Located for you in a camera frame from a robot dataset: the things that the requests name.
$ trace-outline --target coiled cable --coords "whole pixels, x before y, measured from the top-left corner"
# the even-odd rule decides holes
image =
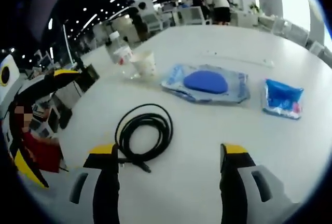
[[[162,109],[166,113],[169,119],[169,123],[166,120],[166,118],[160,114],[155,114],[155,113],[140,114],[129,120],[121,129],[120,134],[118,135],[121,123],[123,122],[125,117],[128,116],[133,111],[137,110],[138,108],[142,108],[145,106],[156,106]],[[130,149],[130,138],[132,134],[135,132],[135,130],[143,125],[148,125],[150,127],[156,128],[159,133],[158,140],[155,146],[151,150],[147,151],[144,154],[136,154],[133,153],[132,150]],[[172,137],[173,137],[173,121],[170,114],[166,111],[165,108],[153,103],[137,106],[134,109],[127,112],[121,118],[118,126],[116,127],[114,140],[116,144],[119,146],[119,150],[126,156],[125,159],[119,159],[119,162],[120,163],[131,162],[132,164],[135,164],[138,167],[140,167],[145,172],[151,173],[150,168],[145,164],[145,162],[154,159],[160,154],[162,154],[171,143]]]

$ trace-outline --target paper cup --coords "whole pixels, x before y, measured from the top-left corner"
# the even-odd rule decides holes
[[[130,62],[143,78],[151,77],[156,74],[155,56],[151,51],[134,54]]]

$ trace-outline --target blue sponge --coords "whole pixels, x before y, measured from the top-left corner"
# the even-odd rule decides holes
[[[213,94],[222,94],[228,90],[224,77],[212,71],[194,72],[184,78],[183,85],[189,89]]]

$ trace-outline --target white table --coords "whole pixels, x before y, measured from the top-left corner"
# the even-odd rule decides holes
[[[79,100],[59,135],[69,167],[82,166],[95,145],[112,142],[120,118],[139,104],[160,104],[174,121],[172,143],[148,162],[151,174],[134,165],[120,168],[122,224],[220,223],[220,143],[244,146],[256,164],[284,183],[293,202],[307,199],[325,172],[332,144],[332,71],[325,63],[289,40],[230,26],[172,27],[135,52],[143,50],[154,51],[161,73],[176,62],[209,63],[248,73],[252,97],[239,107],[196,105],[102,76]],[[261,65],[263,60],[273,61],[274,67]],[[265,78],[305,89],[302,119],[261,111]],[[151,148],[157,131],[137,132],[132,149]]]

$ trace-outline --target plastic water bottle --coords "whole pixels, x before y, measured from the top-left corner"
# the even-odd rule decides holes
[[[126,41],[120,38],[120,34],[117,31],[111,33],[109,38],[112,43],[106,44],[106,49],[111,60],[118,66],[117,69],[120,70],[124,77],[130,78],[134,72],[134,68],[129,62],[133,56],[131,48]]]

